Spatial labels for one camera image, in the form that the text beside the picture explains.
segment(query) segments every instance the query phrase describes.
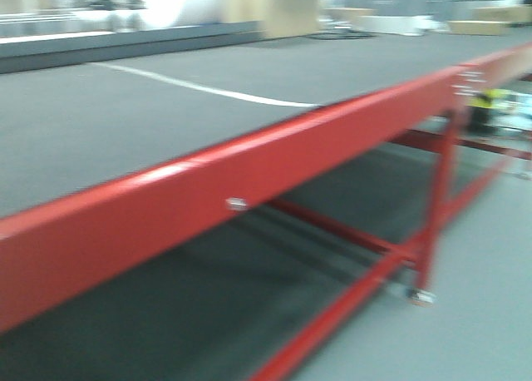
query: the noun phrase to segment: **metal bracket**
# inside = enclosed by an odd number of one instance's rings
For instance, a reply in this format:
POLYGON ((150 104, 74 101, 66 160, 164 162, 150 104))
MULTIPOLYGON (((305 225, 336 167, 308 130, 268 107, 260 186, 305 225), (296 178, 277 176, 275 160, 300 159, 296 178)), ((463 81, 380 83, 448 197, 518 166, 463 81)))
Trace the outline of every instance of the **metal bracket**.
POLYGON ((424 289, 413 288, 408 293, 408 298, 413 304, 431 306, 436 302, 436 296, 424 289))

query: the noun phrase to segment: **white object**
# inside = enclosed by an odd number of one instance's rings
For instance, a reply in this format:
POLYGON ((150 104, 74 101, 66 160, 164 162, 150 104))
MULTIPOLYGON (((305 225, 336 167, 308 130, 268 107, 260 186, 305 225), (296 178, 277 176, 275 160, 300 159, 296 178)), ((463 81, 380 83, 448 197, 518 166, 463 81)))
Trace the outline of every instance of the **white object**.
POLYGON ((431 17, 358 17, 355 27, 370 33, 401 34, 403 36, 422 36, 427 30, 433 30, 438 23, 431 17))
POLYGON ((132 75, 147 77, 151 80, 156 80, 158 82, 170 84, 172 86, 178 86, 183 88, 189 88, 190 90, 196 90, 198 92, 208 92, 209 94, 214 94, 216 96, 226 96, 228 98, 233 98, 235 100, 254 102, 257 104, 264 105, 273 105, 273 106, 294 106, 298 108, 314 108, 316 105, 308 104, 304 102, 291 102, 291 101, 281 101, 275 100, 273 98, 267 98, 264 96, 252 96, 250 94, 245 94, 243 92, 232 92, 229 90, 222 90, 216 87, 202 86, 197 83, 187 82, 185 80, 174 79, 173 77, 168 77, 161 75, 155 72, 143 71, 141 69, 136 69, 134 67, 123 67, 122 65, 112 65, 107 62, 93 62, 92 65, 97 67, 106 67, 108 69, 113 69, 115 71, 126 72, 132 75))
POLYGON ((22 37, 4 37, 0 38, 0 44, 8 44, 10 42, 47 42, 48 40, 58 40, 76 37, 87 36, 103 36, 112 34, 112 32, 76 32, 76 33, 62 33, 62 34, 45 34, 41 36, 22 36, 22 37))
POLYGON ((494 125, 498 127, 504 127, 507 129, 516 129, 516 130, 532 130, 532 120, 527 119, 521 115, 506 115, 498 116, 494 125))

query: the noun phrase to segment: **black cable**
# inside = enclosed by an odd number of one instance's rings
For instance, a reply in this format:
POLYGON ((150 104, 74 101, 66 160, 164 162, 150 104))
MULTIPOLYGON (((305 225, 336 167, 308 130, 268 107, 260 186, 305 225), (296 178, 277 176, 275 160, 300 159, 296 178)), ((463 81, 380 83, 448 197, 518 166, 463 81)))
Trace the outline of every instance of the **black cable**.
POLYGON ((361 38, 375 37, 375 34, 358 32, 352 29, 338 28, 307 35, 314 40, 357 40, 361 38))

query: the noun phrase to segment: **red table leg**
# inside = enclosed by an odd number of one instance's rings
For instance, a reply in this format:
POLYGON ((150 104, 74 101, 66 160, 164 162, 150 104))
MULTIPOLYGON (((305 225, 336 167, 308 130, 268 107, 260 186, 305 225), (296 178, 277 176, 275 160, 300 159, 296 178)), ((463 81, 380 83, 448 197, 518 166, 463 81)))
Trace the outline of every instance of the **red table leg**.
POLYGON ((528 141, 529 141, 529 157, 528 160, 525 162, 525 170, 521 174, 521 177, 523 177, 526 180, 532 180, 532 131, 528 134, 528 141))
POLYGON ((463 112, 452 111, 448 119, 445 134, 439 148, 440 157, 436 163, 436 170, 432 184, 431 201, 427 214, 426 233, 424 243, 416 263, 417 277, 410 298, 416 304, 432 304, 435 296, 428 291, 429 274, 436 250, 436 243, 443 227, 443 212, 454 174, 453 166, 456 158, 456 141, 465 115, 463 112))

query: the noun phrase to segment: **adjustable foot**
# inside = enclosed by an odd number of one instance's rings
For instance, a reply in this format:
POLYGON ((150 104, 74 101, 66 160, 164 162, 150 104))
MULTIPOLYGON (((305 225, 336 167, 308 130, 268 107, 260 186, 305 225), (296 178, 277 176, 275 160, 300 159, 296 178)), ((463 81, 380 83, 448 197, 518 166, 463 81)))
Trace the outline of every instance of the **adjustable foot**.
POLYGON ((532 180, 532 171, 524 171, 519 173, 519 178, 523 180, 532 180))
POLYGON ((413 288, 408 293, 408 298, 413 304, 431 306, 436 302, 436 296, 424 289, 413 288))

